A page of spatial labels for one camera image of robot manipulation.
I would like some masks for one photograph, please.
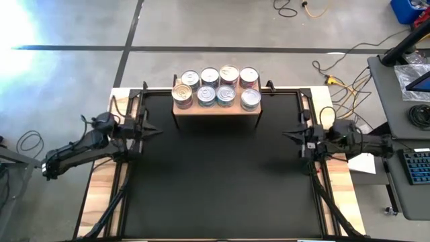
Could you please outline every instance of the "gray floor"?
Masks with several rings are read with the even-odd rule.
[[[405,30],[389,0],[332,0],[329,11],[310,19],[300,1],[290,7],[298,16],[282,18],[269,0],[146,0],[133,46],[251,46],[285,48],[351,48],[359,42],[379,43]],[[12,149],[27,130],[38,130],[44,152],[80,137],[86,117],[108,105],[121,51],[10,50],[16,45],[123,46],[138,0],[8,1],[0,3],[0,134]],[[320,12],[326,1],[310,2]],[[401,33],[380,47],[393,47]],[[419,47],[429,47],[424,41]],[[324,85],[312,68],[332,65],[341,55],[297,53],[131,52],[121,87],[168,87],[173,74],[187,69],[234,64],[252,66],[263,81],[276,85]],[[328,74],[351,83],[367,66],[368,54],[350,54]],[[376,92],[372,82],[366,87]],[[376,93],[357,112],[372,126],[385,122]],[[89,166],[71,169],[56,181],[33,173],[22,204],[13,211],[7,239],[31,241],[70,239],[75,229]],[[382,186],[357,186],[361,214],[369,235],[378,238],[428,241],[429,222],[385,216],[389,205]]]

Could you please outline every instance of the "white paper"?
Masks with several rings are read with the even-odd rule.
[[[349,159],[348,167],[354,171],[376,174],[375,158],[369,153],[362,153],[352,159]]]

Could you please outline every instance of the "tin can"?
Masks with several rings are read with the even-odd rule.
[[[180,109],[188,109],[193,105],[193,91],[189,85],[176,85],[172,89],[172,97]]]
[[[197,90],[199,105],[203,108],[210,108],[215,104],[215,89],[209,85],[203,85]]]
[[[202,79],[202,85],[209,85],[215,89],[218,87],[220,73],[215,68],[208,67],[200,73],[200,78]]]
[[[252,67],[245,67],[239,75],[239,85],[244,88],[252,88],[258,80],[258,72]]]
[[[236,91],[229,85],[221,85],[216,90],[216,101],[223,108],[231,107],[236,97]]]
[[[189,85],[193,92],[196,92],[200,86],[200,77],[195,71],[186,71],[181,76],[182,84]]]
[[[236,87],[239,79],[239,70],[232,65],[225,65],[220,69],[220,85]]]
[[[245,111],[252,112],[258,108],[261,94],[255,89],[246,89],[241,96],[241,106]]]

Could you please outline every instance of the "blue keyboard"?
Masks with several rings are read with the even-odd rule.
[[[398,156],[411,185],[430,184],[430,152],[399,150]]]

